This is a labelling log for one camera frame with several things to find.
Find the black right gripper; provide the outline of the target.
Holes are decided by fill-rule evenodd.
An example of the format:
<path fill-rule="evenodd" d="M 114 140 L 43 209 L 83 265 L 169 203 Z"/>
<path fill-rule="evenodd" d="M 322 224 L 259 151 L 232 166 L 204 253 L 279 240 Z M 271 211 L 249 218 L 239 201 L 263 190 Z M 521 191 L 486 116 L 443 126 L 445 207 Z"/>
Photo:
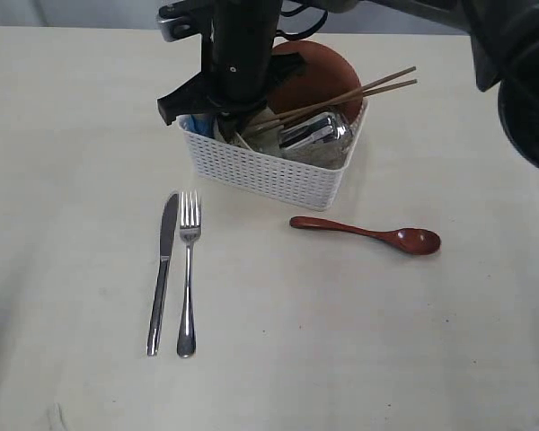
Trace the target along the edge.
<path fill-rule="evenodd" d="M 254 110 L 305 67 L 297 52 L 262 56 L 247 55 L 237 64 L 213 64 L 173 92 L 157 100 L 164 123 L 171 125 L 179 116 L 191 114 L 242 114 Z"/>

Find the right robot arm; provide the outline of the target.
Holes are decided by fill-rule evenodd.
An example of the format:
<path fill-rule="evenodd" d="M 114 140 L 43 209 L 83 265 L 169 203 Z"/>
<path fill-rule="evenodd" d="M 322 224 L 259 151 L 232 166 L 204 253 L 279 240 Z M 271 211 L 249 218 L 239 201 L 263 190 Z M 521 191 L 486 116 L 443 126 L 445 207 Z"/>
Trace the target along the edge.
<path fill-rule="evenodd" d="M 200 71 L 157 102 L 163 121 L 222 115 L 232 132 L 303 64 L 275 54 L 275 39 L 305 40 L 328 23 L 343 32 L 464 33 L 477 88 L 497 89 L 508 141 L 539 169 L 539 1 L 176 1 L 156 22 L 168 42 L 201 38 Z"/>

